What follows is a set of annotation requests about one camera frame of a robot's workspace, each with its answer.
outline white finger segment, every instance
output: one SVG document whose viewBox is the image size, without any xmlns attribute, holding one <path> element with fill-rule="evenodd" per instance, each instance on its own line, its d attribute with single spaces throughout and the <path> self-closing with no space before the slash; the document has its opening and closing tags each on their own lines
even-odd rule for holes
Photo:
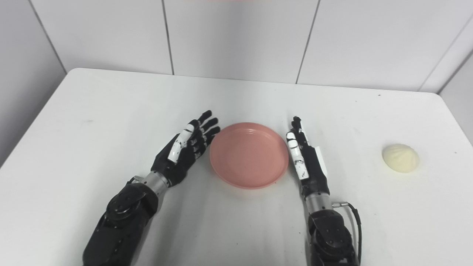
<svg viewBox="0 0 473 266">
<path fill-rule="evenodd" d="M 192 132 L 194 132 L 194 126 L 191 124 L 187 124 L 187 126 L 182 130 L 182 132 L 177 136 L 176 141 L 171 148 L 169 156 L 167 157 L 173 163 L 177 163 L 177 159 L 179 159 L 179 154 L 181 154 L 181 150 L 186 147 L 187 141 L 190 139 Z"/>
<path fill-rule="evenodd" d="M 296 141 L 296 136 L 292 132 L 288 132 L 286 134 L 286 138 L 288 140 L 289 151 L 291 153 L 292 162 L 296 167 L 297 176 L 300 180 L 309 178 L 309 174 L 307 173 L 306 164 L 304 162 L 304 157 L 299 149 L 299 144 Z"/>
</svg>

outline white tile wall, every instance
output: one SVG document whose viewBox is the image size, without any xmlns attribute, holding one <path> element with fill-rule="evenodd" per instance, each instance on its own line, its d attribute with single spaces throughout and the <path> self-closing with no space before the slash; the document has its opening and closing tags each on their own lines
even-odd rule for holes
<svg viewBox="0 0 473 266">
<path fill-rule="evenodd" d="M 473 143 L 473 56 L 440 93 L 466 137 Z"/>
<path fill-rule="evenodd" d="M 472 14 L 471 0 L 321 0 L 298 82 L 419 90 Z M 460 62 L 443 62 L 444 71 Z"/>
<path fill-rule="evenodd" d="M 27 0 L 0 1 L 0 166 L 65 72 Z"/>
<path fill-rule="evenodd" d="M 295 83 L 317 1 L 165 4 L 176 75 Z"/>
<path fill-rule="evenodd" d="M 160 0 L 32 0 L 67 71 L 171 74 Z"/>
<path fill-rule="evenodd" d="M 445 85 L 471 50 L 473 50 L 473 14 L 419 91 L 437 92 L 439 85 Z"/>
</svg>

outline robotic arm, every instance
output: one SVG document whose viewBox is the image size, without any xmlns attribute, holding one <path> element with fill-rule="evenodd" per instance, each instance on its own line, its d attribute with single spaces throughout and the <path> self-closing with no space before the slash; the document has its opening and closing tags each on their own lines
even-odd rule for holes
<svg viewBox="0 0 473 266">
<path fill-rule="evenodd" d="M 332 203 L 327 185 L 327 170 L 319 147 L 310 146 L 302 122 L 295 116 L 286 134 L 292 161 L 296 167 L 309 218 L 311 266 L 359 266 L 361 263 L 361 220 L 348 202 Z M 343 217 L 334 207 L 348 206 L 358 225 L 358 256 Z"/>
<path fill-rule="evenodd" d="M 143 231 L 158 211 L 158 196 L 181 183 L 189 168 L 205 152 L 218 119 L 209 110 L 194 119 L 156 156 L 151 172 L 133 177 L 110 200 L 84 250 L 84 266 L 129 266 Z"/>
</svg>

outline white table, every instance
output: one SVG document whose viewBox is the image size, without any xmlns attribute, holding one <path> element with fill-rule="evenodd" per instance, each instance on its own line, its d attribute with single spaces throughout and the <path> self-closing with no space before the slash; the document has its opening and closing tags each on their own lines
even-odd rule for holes
<svg viewBox="0 0 473 266">
<path fill-rule="evenodd" d="M 300 116 L 332 199 L 359 209 L 364 266 L 471 263 L 473 149 L 437 95 L 75 69 L 0 169 L 1 264 L 81 265 L 108 201 L 207 109 L 222 127 L 257 122 L 281 136 Z M 397 142 L 419 153 L 415 172 L 384 164 Z M 136 265 L 306 265 L 295 176 L 232 187 L 206 153 L 165 195 Z"/>
</svg>

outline robotic finger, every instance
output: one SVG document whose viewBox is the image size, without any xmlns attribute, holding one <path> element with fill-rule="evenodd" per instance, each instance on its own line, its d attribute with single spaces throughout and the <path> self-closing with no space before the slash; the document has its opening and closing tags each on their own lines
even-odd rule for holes
<svg viewBox="0 0 473 266">
<path fill-rule="evenodd" d="M 200 136 L 204 135 L 209 128 L 217 125 L 219 120 L 216 117 L 208 120 L 211 116 L 212 111 L 208 110 L 204 112 L 198 119 L 194 119 L 189 122 L 174 141 L 167 159 L 176 164 L 181 150 L 187 146 L 187 143 L 190 139 L 193 139 L 193 141 L 197 140 Z"/>
</svg>

